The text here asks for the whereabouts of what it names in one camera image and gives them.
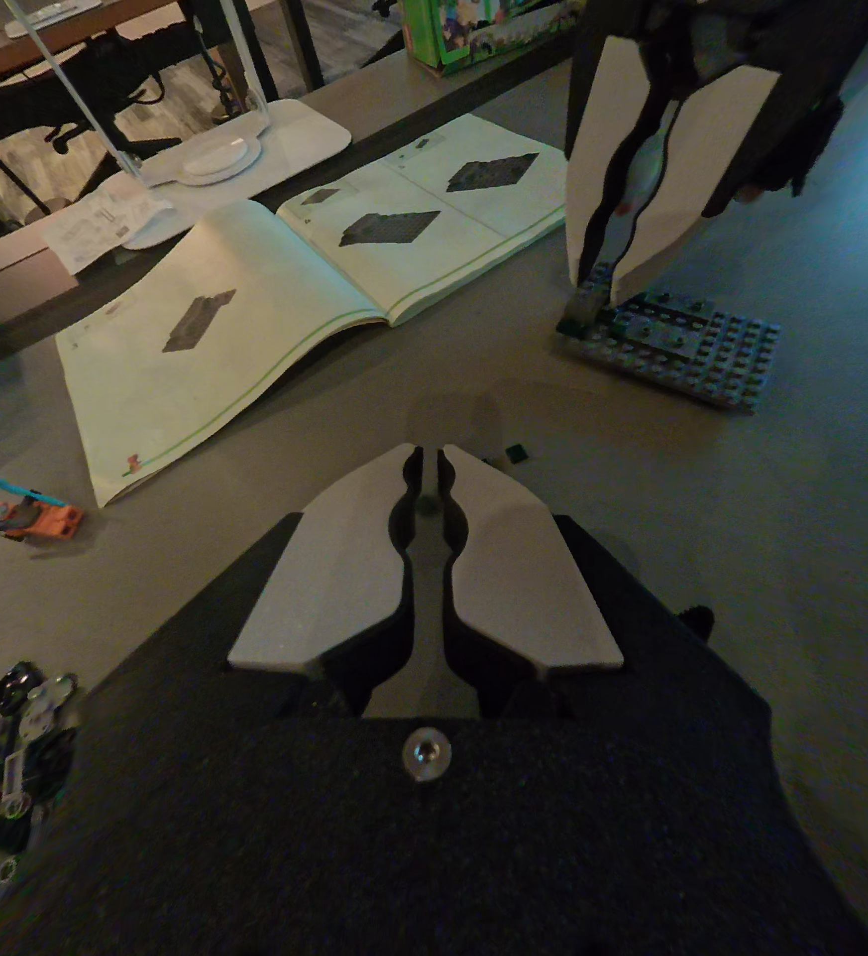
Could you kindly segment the white stand base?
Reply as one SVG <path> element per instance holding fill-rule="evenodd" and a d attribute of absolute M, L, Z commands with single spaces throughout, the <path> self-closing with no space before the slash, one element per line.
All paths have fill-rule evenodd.
<path fill-rule="evenodd" d="M 6 2 L 16 23 L 33 33 L 34 22 L 16 2 Z M 58 59 L 48 54 L 51 66 L 69 99 L 99 135 L 108 157 L 119 173 L 103 185 L 135 183 L 169 202 L 174 211 L 154 220 L 123 247 L 152 247 L 191 228 L 213 209 L 283 183 L 293 176 L 332 158 L 352 140 L 339 124 L 326 119 L 301 102 L 267 102 L 251 97 L 243 112 L 212 130 L 197 134 L 155 157 L 138 161 L 135 146 L 121 145 L 103 122 L 101 107 L 82 97 Z M 89 194 L 99 188 L 94 187 Z"/>

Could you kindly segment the orange brick model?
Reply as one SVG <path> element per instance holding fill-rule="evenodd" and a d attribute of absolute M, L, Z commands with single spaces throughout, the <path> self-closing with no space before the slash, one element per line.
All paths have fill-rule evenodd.
<path fill-rule="evenodd" d="M 84 520 L 82 508 L 1 477 L 0 490 L 15 497 L 0 501 L 0 535 L 9 540 L 69 541 Z"/>

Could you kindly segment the grey brick baseplate build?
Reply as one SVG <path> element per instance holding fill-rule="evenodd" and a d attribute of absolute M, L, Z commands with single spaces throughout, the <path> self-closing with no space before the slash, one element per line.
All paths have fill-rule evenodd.
<path fill-rule="evenodd" d="M 603 369 L 751 415 L 775 363 L 783 329 L 691 296 L 641 293 L 593 323 L 560 318 L 555 340 Z"/>

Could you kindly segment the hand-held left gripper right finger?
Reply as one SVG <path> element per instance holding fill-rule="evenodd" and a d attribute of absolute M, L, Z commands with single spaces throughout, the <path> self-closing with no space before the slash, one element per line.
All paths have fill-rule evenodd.
<path fill-rule="evenodd" d="M 624 656 L 547 506 L 507 473 L 457 446 L 437 454 L 443 537 L 444 655 L 502 715 L 524 684 L 618 672 Z"/>

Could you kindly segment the green toy box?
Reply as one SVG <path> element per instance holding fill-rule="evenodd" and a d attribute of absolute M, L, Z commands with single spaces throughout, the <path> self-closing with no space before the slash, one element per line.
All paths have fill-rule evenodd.
<path fill-rule="evenodd" d="M 408 54 L 444 76 L 572 30 L 585 1 L 402 1 Z"/>

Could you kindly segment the open instruction booklet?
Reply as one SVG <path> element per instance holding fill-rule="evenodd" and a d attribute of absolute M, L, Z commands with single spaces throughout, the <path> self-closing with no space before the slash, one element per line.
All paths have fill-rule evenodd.
<path fill-rule="evenodd" d="M 57 334 L 99 507 L 335 334 L 395 328 L 556 230 L 562 149 L 467 114 L 277 210 L 215 209 Z"/>

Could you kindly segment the pile of small brick pieces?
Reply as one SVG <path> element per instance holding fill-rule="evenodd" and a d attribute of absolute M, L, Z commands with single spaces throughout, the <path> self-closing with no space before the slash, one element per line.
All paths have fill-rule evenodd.
<path fill-rule="evenodd" d="M 74 766 L 76 673 L 47 676 L 21 661 L 0 678 L 0 892 L 45 837 Z"/>

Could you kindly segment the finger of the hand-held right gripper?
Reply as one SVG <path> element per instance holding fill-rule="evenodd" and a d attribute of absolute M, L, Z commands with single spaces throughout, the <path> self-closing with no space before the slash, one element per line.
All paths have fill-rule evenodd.
<path fill-rule="evenodd" d="M 643 291 L 706 223 L 706 209 L 780 74 L 737 66 L 674 111 L 649 189 L 633 207 L 627 244 L 615 262 L 610 298 Z"/>
<path fill-rule="evenodd" d="M 644 291 L 667 267 L 684 235 L 684 65 L 679 40 L 608 36 L 568 149 L 565 225 L 571 281 L 593 276 L 610 221 L 623 201 L 633 220 L 614 252 L 610 290 Z"/>

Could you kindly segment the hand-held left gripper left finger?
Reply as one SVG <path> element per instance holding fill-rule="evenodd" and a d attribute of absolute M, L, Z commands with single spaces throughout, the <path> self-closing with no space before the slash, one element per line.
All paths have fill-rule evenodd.
<path fill-rule="evenodd" d="M 424 450 L 400 444 L 330 484 L 301 512 L 227 655 L 234 669 L 330 684 L 361 715 L 411 657 L 407 550 Z"/>

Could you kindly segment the small grey brick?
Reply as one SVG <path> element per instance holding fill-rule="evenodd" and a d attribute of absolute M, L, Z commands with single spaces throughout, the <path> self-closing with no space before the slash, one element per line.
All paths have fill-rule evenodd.
<path fill-rule="evenodd" d="M 614 271 L 612 263 L 597 263 L 587 277 L 578 282 L 563 318 L 582 325 L 593 323 L 610 305 Z"/>

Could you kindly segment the grey desk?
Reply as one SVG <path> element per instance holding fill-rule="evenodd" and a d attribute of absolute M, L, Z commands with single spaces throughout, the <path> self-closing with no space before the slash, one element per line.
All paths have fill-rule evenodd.
<path fill-rule="evenodd" d="M 284 514 L 403 442 L 503 460 L 770 703 L 784 782 L 868 923 L 868 49 L 800 198 L 732 206 L 659 282 L 784 331 L 731 416 L 561 352 L 553 233 L 402 327 L 332 337 L 247 412 L 43 551 L 0 538 L 0 673 L 111 672 Z"/>

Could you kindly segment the white printed paper sheet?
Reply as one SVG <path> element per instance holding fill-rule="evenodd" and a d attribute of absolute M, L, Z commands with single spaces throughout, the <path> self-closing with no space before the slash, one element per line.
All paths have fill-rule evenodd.
<path fill-rule="evenodd" d="M 112 180 L 45 220 L 41 237 L 75 276 L 171 211 L 174 207 L 151 190 Z"/>

